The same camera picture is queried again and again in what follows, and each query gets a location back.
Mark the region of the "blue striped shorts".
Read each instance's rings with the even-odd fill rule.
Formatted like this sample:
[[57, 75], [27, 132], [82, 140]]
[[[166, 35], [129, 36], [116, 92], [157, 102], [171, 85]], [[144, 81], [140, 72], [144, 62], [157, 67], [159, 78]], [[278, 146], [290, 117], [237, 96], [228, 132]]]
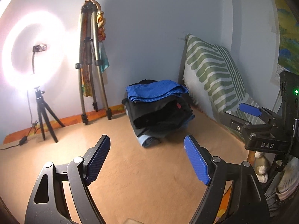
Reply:
[[126, 87], [131, 102], [151, 103], [168, 96], [181, 97], [188, 89], [172, 80], [161, 80], [147, 84], [135, 84]]

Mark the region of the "green white striped pillow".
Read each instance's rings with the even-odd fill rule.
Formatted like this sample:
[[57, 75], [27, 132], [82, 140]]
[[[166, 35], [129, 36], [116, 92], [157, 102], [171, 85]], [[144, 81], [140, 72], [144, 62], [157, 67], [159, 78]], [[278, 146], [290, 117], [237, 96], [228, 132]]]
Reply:
[[179, 83], [189, 91], [191, 102], [216, 122], [222, 113], [261, 124], [257, 116], [239, 109], [241, 103], [259, 107], [253, 95], [245, 87], [229, 50], [224, 46], [208, 43], [188, 33], [180, 63]]

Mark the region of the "beige blanket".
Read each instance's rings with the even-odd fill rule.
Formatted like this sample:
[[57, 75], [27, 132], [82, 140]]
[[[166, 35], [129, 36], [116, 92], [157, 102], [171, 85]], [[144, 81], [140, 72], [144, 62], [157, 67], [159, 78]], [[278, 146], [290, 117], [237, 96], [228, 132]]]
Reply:
[[27, 203], [43, 165], [71, 162], [93, 147], [102, 135], [111, 141], [99, 176], [89, 190], [107, 223], [133, 218], [142, 223], [188, 223], [205, 192], [184, 150], [184, 137], [194, 136], [211, 155], [239, 164], [248, 152], [236, 137], [201, 112], [188, 127], [158, 145], [143, 148], [129, 118], [122, 114], [90, 124], [75, 124], [50, 135], [35, 135], [25, 145], [13, 142], [1, 150], [1, 198], [23, 222]]

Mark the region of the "stack of folded clothes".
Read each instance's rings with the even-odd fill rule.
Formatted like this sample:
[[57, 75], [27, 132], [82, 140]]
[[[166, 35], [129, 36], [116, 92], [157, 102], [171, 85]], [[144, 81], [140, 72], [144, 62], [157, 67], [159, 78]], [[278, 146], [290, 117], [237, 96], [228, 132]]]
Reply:
[[[135, 84], [155, 81], [145, 79]], [[131, 102], [126, 92], [122, 104], [141, 147], [149, 148], [158, 144], [171, 133], [187, 127], [194, 119], [193, 111], [183, 95], [179, 98], [168, 96], [155, 102], [145, 103]]]

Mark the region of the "black mini tripod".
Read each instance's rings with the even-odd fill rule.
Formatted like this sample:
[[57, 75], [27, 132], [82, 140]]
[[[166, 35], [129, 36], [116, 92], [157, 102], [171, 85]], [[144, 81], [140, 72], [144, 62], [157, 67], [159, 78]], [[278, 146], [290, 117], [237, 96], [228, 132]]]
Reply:
[[55, 135], [54, 129], [50, 123], [50, 119], [47, 113], [49, 112], [51, 116], [60, 124], [60, 126], [65, 127], [65, 125], [61, 122], [61, 120], [56, 116], [56, 114], [53, 112], [53, 110], [44, 100], [43, 97], [44, 91], [41, 91], [39, 86], [34, 88], [34, 90], [35, 90], [36, 103], [37, 103], [38, 121], [40, 124], [40, 130], [41, 130], [43, 140], [44, 141], [46, 140], [45, 128], [44, 128], [44, 123], [45, 123], [54, 142], [57, 143], [58, 139], [57, 136]]

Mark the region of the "silver folded tripod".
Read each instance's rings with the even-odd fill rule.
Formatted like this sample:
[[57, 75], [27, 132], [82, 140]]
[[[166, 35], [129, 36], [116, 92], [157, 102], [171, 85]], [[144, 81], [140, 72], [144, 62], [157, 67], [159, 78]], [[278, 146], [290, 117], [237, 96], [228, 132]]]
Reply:
[[[94, 77], [93, 77], [93, 69], [96, 68], [97, 73], [98, 73], [98, 79], [99, 79], [99, 86], [100, 86], [100, 93], [101, 93], [101, 99], [102, 103], [107, 115], [107, 118], [109, 120], [112, 119], [112, 110], [108, 106], [108, 101], [107, 101], [107, 95], [105, 92], [105, 87], [104, 87], [104, 81], [103, 81], [103, 73], [100, 71], [100, 60], [99, 60], [99, 55], [97, 52], [98, 49], [98, 37], [97, 37], [97, 32], [96, 32], [96, 11], [95, 8], [93, 11], [88, 10], [87, 11], [87, 38], [85, 39], [84, 45], [85, 47], [85, 52], [87, 53], [87, 66], [88, 70], [91, 74], [91, 86], [92, 86], [92, 93], [93, 93], [93, 108], [97, 112], [98, 111], [98, 103], [96, 100], [96, 94], [95, 94], [95, 86], [94, 86]], [[82, 46], [81, 43], [81, 31], [80, 31], [80, 48]], [[82, 83], [80, 80], [82, 79], [81, 77], [81, 69], [82, 69], [82, 63], [80, 62], [80, 48], [79, 48], [79, 62], [75, 64], [75, 68], [78, 70], [78, 83], [79, 83], [79, 93], [80, 93], [80, 102], [81, 102], [81, 108], [82, 108], [82, 114], [81, 114], [81, 119], [83, 124], [87, 125], [89, 120], [87, 117], [86, 113], [86, 107], [85, 107], [85, 102], [84, 102], [84, 97], [83, 96], [83, 91], [81, 89]]]

